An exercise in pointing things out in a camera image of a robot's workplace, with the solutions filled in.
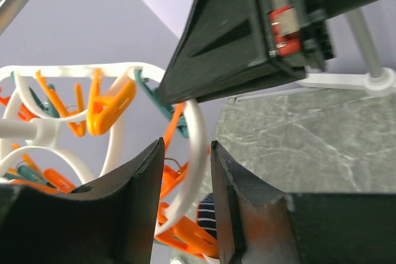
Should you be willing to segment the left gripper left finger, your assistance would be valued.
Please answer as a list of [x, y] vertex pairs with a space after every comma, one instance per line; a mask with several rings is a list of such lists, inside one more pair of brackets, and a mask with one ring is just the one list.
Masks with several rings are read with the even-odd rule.
[[149, 263], [165, 144], [69, 194], [1, 186], [2, 263]]

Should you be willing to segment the white oval clip hanger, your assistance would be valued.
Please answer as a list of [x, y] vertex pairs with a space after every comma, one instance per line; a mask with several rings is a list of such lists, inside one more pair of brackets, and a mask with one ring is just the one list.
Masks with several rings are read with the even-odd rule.
[[[161, 82], [165, 71], [143, 62], [88, 64], [71, 66], [5, 66], [1, 78], [12, 78], [13, 94], [6, 100], [1, 118], [1, 173], [18, 161], [30, 164], [29, 153], [46, 150], [64, 160], [80, 181], [93, 180], [88, 166], [73, 153], [59, 147], [63, 126], [69, 126], [78, 137], [88, 135], [100, 139], [105, 159], [101, 173], [107, 174], [120, 162], [126, 135], [123, 114], [138, 89], [157, 103], [158, 95], [146, 81]], [[76, 110], [70, 111], [55, 90], [47, 86], [47, 79], [87, 78], [92, 81], [87, 96], [76, 85]], [[204, 178], [210, 146], [205, 121], [196, 100], [179, 103], [175, 108], [158, 104], [168, 119], [164, 134], [169, 145], [179, 131], [189, 140], [189, 161], [178, 171], [165, 169], [161, 197], [174, 188], [179, 192], [170, 205], [161, 203], [155, 225], [154, 238], [162, 244], [182, 250], [209, 263], [218, 263], [217, 240], [186, 217]]]

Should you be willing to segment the navy striped underwear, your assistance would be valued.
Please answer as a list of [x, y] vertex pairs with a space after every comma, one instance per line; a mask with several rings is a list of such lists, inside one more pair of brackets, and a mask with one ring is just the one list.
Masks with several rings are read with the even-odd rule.
[[217, 238], [217, 227], [215, 219], [215, 208], [213, 193], [207, 194], [197, 206], [197, 224], [215, 239]]

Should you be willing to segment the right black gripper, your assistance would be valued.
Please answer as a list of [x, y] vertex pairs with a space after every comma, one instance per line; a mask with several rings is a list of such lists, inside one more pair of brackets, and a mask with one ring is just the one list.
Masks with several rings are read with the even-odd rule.
[[215, 100], [305, 78], [334, 57], [326, 21], [377, 0], [193, 0], [160, 101]]

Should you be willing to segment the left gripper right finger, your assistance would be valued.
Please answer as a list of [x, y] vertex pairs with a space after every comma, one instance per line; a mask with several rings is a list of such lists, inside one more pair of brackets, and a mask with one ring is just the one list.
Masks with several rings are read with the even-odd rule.
[[283, 192], [211, 144], [221, 263], [394, 263], [395, 194]]

